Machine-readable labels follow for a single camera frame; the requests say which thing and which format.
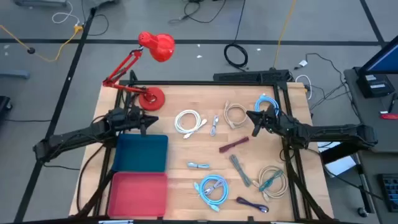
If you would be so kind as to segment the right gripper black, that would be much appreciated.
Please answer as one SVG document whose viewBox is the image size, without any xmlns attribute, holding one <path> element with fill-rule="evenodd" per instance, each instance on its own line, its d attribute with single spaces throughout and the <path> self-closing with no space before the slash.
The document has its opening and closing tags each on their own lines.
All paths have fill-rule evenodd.
<svg viewBox="0 0 398 224">
<path fill-rule="evenodd" d="M 246 111 L 247 116 L 254 124 L 252 136 L 257 136 L 262 128 L 271 134 L 286 136 L 288 128 L 282 124 L 282 118 L 276 112 L 273 105 L 262 111 Z"/>
</svg>

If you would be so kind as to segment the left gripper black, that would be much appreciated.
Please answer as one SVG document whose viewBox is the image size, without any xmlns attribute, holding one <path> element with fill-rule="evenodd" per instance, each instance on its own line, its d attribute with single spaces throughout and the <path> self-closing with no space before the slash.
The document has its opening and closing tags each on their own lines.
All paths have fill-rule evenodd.
<svg viewBox="0 0 398 224">
<path fill-rule="evenodd" d="M 144 110 L 138 106 L 131 106 L 126 113 L 127 124 L 138 129 L 142 136 L 145 136 L 147 133 L 146 126 L 151 126 L 158 119 L 158 116 L 145 114 Z"/>
</svg>

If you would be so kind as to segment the blue plastic bin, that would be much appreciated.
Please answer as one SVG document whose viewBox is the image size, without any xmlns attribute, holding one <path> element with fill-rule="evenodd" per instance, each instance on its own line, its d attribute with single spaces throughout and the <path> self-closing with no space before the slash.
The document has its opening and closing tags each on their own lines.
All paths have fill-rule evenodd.
<svg viewBox="0 0 398 224">
<path fill-rule="evenodd" d="M 166 135 L 121 134 L 111 169 L 119 172 L 164 172 L 168 141 Z"/>
</svg>

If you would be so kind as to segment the black perforated control box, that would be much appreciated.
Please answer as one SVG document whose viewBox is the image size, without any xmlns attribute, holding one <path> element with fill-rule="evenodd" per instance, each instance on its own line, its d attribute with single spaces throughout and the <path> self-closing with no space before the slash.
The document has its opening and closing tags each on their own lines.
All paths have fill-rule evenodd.
<svg viewBox="0 0 398 224">
<path fill-rule="evenodd" d="M 293 82 L 294 78 L 288 70 L 271 69 L 251 72 L 215 73 L 213 80 L 218 82 L 275 83 Z"/>
</svg>

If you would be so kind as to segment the red desk lamp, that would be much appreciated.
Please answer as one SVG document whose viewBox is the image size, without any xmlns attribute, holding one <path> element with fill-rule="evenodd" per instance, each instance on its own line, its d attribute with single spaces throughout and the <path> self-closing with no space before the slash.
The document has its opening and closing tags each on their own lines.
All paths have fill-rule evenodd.
<svg viewBox="0 0 398 224">
<path fill-rule="evenodd" d="M 126 92 L 138 93 L 141 108 L 146 111 L 156 111 L 161 109 L 165 103 L 165 95 L 160 88 L 129 87 L 119 84 L 119 80 L 141 58 L 144 49 L 148 49 L 152 58 L 158 62 L 169 60 L 175 51 L 175 41 L 169 34 L 151 34 L 150 32 L 141 32 L 137 41 L 139 47 L 129 52 L 110 76 L 103 80 L 102 85 Z"/>
</svg>

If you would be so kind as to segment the red plastic bin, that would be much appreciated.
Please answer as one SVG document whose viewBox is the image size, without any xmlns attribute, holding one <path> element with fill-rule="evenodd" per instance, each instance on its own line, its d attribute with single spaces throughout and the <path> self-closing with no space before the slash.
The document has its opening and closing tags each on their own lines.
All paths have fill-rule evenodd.
<svg viewBox="0 0 398 224">
<path fill-rule="evenodd" d="M 167 204 L 164 172 L 117 172 L 112 179 L 108 215 L 111 217 L 161 217 Z"/>
</svg>

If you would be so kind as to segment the white paper sheets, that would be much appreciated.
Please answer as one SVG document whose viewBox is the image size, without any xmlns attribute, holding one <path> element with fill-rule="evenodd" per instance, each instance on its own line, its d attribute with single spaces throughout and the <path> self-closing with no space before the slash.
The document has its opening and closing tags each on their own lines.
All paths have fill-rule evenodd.
<svg viewBox="0 0 398 224">
<path fill-rule="evenodd" d="M 340 145 L 340 142 L 318 142 L 318 151 L 323 152 L 332 147 Z M 356 163 L 351 156 L 346 156 L 333 162 L 324 163 L 326 169 L 332 174 L 340 175 L 347 170 L 353 168 Z"/>
</svg>

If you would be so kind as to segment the grey desk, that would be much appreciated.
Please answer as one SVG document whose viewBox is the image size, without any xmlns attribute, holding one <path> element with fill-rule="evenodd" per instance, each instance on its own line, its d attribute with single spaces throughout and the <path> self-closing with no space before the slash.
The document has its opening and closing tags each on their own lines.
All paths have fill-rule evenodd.
<svg viewBox="0 0 398 224">
<path fill-rule="evenodd" d="M 378 143 L 372 148 L 376 153 L 398 153 L 398 119 L 382 119 L 381 111 L 387 111 L 393 94 L 380 98 L 365 98 L 356 83 L 358 76 L 354 69 L 343 72 L 361 122 L 371 126 Z"/>
</svg>

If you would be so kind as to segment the black mini computer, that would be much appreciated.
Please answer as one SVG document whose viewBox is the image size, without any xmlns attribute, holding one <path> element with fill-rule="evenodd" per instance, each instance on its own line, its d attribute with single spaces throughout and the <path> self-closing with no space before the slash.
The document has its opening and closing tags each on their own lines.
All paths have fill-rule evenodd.
<svg viewBox="0 0 398 224">
<path fill-rule="evenodd" d="M 385 74 L 360 75 L 356 83 L 365 98 L 380 98 L 395 92 Z"/>
</svg>

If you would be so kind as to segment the black pen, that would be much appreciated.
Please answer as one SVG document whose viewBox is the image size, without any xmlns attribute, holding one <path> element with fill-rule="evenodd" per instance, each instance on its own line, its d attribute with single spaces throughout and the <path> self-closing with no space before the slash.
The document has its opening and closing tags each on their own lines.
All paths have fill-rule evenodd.
<svg viewBox="0 0 398 224">
<path fill-rule="evenodd" d="M 398 93 L 394 93 L 393 94 L 393 96 L 392 96 L 392 98 L 391 98 L 391 103 L 390 103 L 390 105 L 389 105 L 389 108 L 388 108 L 388 113 L 390 113 L 391 111 L 392 111 L 392 109 L 393 109 L 393 107 L 394 107 L 394 104 L 395 104 L 395 101 L 398 99 Z"/>
</svg>

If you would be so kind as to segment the computer monitor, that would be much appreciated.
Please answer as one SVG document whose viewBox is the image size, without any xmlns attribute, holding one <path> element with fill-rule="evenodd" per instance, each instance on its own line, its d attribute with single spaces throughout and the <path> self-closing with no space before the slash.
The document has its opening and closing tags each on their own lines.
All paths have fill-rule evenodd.
<svg viewBox="0 0 398 224">
<path fill-rule="evenodd" d="M 359 71 L 368 74 L 398 74 L 398 35 L 366 62 Z"/>
</svg>

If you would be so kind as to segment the grey floor bar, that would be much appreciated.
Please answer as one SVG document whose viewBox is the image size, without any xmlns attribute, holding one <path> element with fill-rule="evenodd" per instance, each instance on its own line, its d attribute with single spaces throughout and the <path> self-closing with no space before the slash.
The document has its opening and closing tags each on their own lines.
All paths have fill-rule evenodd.
<svg viewBox="0 0 398 224">
<path fill-rule="evenodd" d="M 27 70 L 0 70 L 0 76 L 29 79 L 30 73 Z"/>
</svg>

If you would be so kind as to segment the black equipment base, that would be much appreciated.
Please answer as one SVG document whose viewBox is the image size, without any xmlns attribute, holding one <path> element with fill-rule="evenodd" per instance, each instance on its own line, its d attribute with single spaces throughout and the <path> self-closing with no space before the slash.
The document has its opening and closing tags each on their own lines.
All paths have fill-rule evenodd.
<svg viewBox="0 0 398 224">
<path fill-rule="evenodd" d="M 6 113 L 11 109 L 11 99 L 8 96 L 0 96 L 0 121 L 4 119 Z"/>
</svg>

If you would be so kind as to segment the black keyboard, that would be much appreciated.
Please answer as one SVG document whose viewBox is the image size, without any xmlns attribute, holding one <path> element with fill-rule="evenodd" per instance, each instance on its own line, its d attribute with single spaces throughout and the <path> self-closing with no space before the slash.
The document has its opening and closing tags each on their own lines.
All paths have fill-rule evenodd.
<svg viewBox="0 0 398 224">
<path fill-rule="evenodd" d="M 398 174 L 378 174 L 377 179 L 388 211 L 398 213 Z"/>
</svg>

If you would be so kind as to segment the black aluminium table frame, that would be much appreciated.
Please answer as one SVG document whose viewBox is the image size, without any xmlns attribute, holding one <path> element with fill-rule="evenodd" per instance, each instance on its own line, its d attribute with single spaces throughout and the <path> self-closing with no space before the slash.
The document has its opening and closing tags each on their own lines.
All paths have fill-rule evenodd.
<svg viewBox="0 0 398 224">
<path fill-rule="evenodd" d="M 169 178 L 167 196 L 167 208 L 163 220 L 195 220 L 204 221 L 247 221 L 253 217 L 254 221 L 294 221 L 290 189 L 280 199 L 271 199 L 265 202 L 261 193 L 255 188 L 244 186 L 236 169 L 230 163 L 228 157 L 230 152 L 220 154 L 218 148 L 228 144 L 230 141 L 237 141 L 241 136 L 251 136 L 253 123 L 249 120 L 242 128 L 232 130 L 223 119 L 224 103 L 229 100 L 231 103 L 240 103 L 247 108 L 252 108 L 254 102 L 261 93 L 273 96 L 272 86 L 260 85 L 257 83 L 231 83 L 212 81 L 141 81 L 147 86 L 159 86 L 166 94 L 166 103 L 160 111 L 155 111 L 158 116 L 156 121 L 147 133 L 166 134 L 169 136 L 169 150 L 167 175 Z M 287 83 L 290 107 L 293 117 L 301 123 L 312 124 L 308 101 L 305 96 L 302 83 Z M 174 117 L 182 110 L 194 109 L 201 116 L 208 119 L 205 127 L 202 127 L 190 139 L 183 139 L 183 135 L 176 132 L 174 128 Z M 210 137 L 210 123 L 214 114 L 221 115 L 218 123 L 217 135 Z M 244 171 L 251 177 L 257 179 L 262 167 L 273 165 L 285 169 L 285 164 L 280 160 L 279 152 L 282 149 L 282 139 L 276 134 L 269 134 L 266 130 L 259 132 L 256 138 L 252 138 L 239 147 L 230 149 L 235 153 Z M 115 149 L 102 148 L 99 153 L 87 165 L 81 181 L 80 208 L 89 201 L 98 188 L 99 183 L 104 179 L 107 171 L 111 168 L 114 159 Z M 296 173 L 299 173 L 296 166 L 296 158 L 301 159 L 302 177 L 305 177 L 305 184 L 308 192 L 316 201 L 318 206 L 329 217 L 334 219 L 330 196 L 326 185 L 321 159 L 310 150 L 300 150 L 293 158 L 292 165 Z M 189 169 L 186 162 L 190 159 L 200 163 L 208 162 L 212 170 Z M 227 178 L 230 186 L 228 201 L 220 206 L 220 212 L 215 212 L 197 195 L 193 188 L 193 182 L 199 181 L 206 174 L 221 174 Z M 270 213 L 266 214 L 255 211 L 240 205 L 233 200 L 242 194 L 244 198 L 253 201 L 266 203 Z"/>
</svg>

